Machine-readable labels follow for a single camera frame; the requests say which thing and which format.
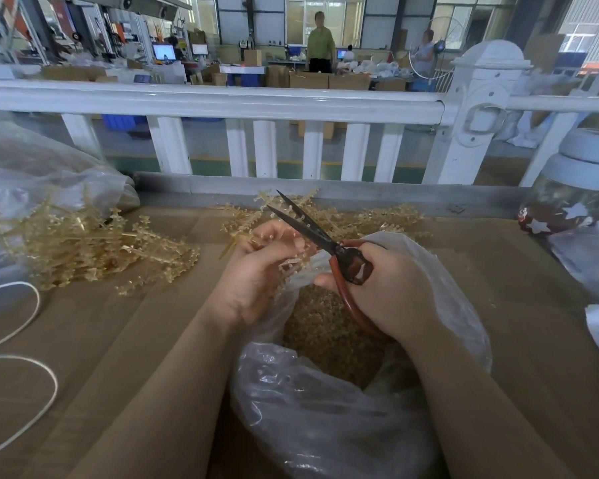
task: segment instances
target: white star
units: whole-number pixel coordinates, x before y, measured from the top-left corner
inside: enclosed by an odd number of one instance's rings
[[[528,224],[528,227],[532,229],[534,234],[540,234],[541,232],[551,233],[551,229],[548,228],[548,225],[545,222],[540,222],[539,220],[532,219]]]
[[[575,203],[572,207],[564,207],[563,210],[566,212],[566,220],[569,220],[570,218],[588,216],[588,209],[581,202]]]

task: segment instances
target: fingernail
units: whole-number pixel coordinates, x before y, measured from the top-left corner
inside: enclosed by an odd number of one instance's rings
[[[304,250],[305,242],[302,237],[295,237],[293,243],[295,244],[295,248],[297,250]]]

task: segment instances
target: green shirt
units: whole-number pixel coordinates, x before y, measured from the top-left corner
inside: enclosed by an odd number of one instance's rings
[[[333,34],[326,27],[314,29],[308,36],[308,56],[312,59],[330,59],[335,49]]]

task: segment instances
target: right hand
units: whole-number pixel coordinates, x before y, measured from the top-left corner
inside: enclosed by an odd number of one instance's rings
[[[359,250],[373,272],[362,285],[346,284],[359,309],[380,330],[403,342],[412,330],[438,320],[431,282],[412,258],[370,242]],[[337,292],[331,273],[315,277],[315,284]]]

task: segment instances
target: hand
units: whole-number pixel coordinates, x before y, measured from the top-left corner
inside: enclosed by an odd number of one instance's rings
[[[412,258],[370,242],[359,250],[373,272],[362,285],[346,284],[359,309],[380,330],[402,342],[421,323],[437,320],[431,282]],[[337,292],[330,273],[318,275],[315,284]]]
[[[229,322],[251,324],[260,319],[281,282],[279,264],[305,248],[304,239],[281,220],[266,222],[253,234],[263,244],[240,238],[205,304]]]

